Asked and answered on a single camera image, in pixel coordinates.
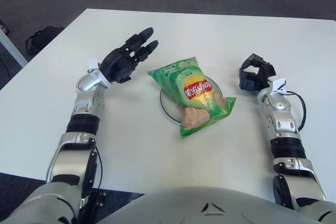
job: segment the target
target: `green chip bag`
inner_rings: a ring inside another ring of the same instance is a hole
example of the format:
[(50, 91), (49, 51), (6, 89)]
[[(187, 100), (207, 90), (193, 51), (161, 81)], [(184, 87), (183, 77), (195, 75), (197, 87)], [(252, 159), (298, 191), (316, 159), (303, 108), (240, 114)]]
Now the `green chip bag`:
[(222, 97), (206, 79), (195, 57), (147, 72), (182, 110), (181, 137), (230, 115), (235, 97)]

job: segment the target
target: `black cable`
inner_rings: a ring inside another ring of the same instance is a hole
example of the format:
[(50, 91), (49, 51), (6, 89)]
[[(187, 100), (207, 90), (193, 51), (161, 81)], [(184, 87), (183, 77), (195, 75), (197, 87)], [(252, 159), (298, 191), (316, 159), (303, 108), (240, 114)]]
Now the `black cable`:
[(97, 154), (98, 154), (98, 158), (99, 158), (99, 162), (100, 162), (100, 180), (99, 180), (99, 185), (97, 187), (97, 189), (100, 188), (100, 185), (101, 185), (101, 181), (103, 179), (103, 163), (101, 162), (101, 157), (100, 157), (100, 153), (98, 151), (98, 148), (96, 146), (96, 151), (97, 151)]
[(296, 95), (300, 99), (300, 102), (302, 104), (303, 118), (302, 118), (300, 126), (298, 127), (298, 131), (301, 131), (302, 128), (303, 128), (303, 126), (304, 126), (304, 124), (305, 124), (305, 122), (306, 122), (306, 117), (307, 117), (307, 108), (306, 108), (305, 101), (303, 100), (302, 96), (300, 96), (299, 94), (297, 94), (295, 92), (287, 91), (287, 93), (289, 93), (289, 94), (283, 94), (283, 93), (280, 93), (280, 94), (282, 94), (282, 95)]
[(8, 68), (6, 67), (6, 65), (4, 64), (4, 62), (1, 59), (0, 59), (0, 62), (1, 62), (2, 65), (4, 65), (5, 69), (7, 70), (8, 77), (9, 77), (9, 79), (11, 79), (11, 77), (10, 77), (11, 74), (9, 74)]

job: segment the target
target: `silver robot arm segment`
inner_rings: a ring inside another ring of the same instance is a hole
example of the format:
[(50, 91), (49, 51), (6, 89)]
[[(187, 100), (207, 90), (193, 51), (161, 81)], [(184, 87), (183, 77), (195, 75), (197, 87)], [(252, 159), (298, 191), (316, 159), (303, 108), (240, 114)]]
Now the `silver robot arm segment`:
[(3, 223), (75, 223), (84, 206), (82, 198), (89, 195), (96, 174), (96, 133), (108, 87), (89, 74), (80, 79), (75, 107), (50, 162), (47, 183)]
[[(259, 68), (258, 74), (245, 72), (248, 66)], [(239, 70), (240, 87), (259, 91), (266, 131), (274, 155), (273, 179), (275, 201), (322, 223), (335, 223), (336, 204), (327, 202), (312, 163), (306, 158), (298, 127), (290, 113), (284, 78), (277, 78), (274, 68), (257, 55), (251, 55)]]

